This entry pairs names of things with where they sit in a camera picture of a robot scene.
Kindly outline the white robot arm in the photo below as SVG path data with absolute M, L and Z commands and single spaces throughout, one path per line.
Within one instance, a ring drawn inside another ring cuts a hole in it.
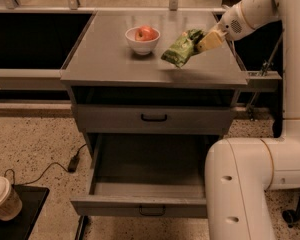
M 216 142 L 205 162 L 210 240 L 275 240 L 267 189 L 300 188 L 300 0 L 242 0 L 209 32 L 241 39 L 259 27 L 283 23 L 283 129 L 278 138 Z

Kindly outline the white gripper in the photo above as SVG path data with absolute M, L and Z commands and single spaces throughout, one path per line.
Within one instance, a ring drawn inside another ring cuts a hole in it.
M 243 9 L 243 3 L 229 8 L 221 17 L 218 25 L 222 30 L 209 31 L 196 45 L 199 53 L 215 49 L 222 45 L 225 37 L 231 41 L 240 40 L 253 32 Z

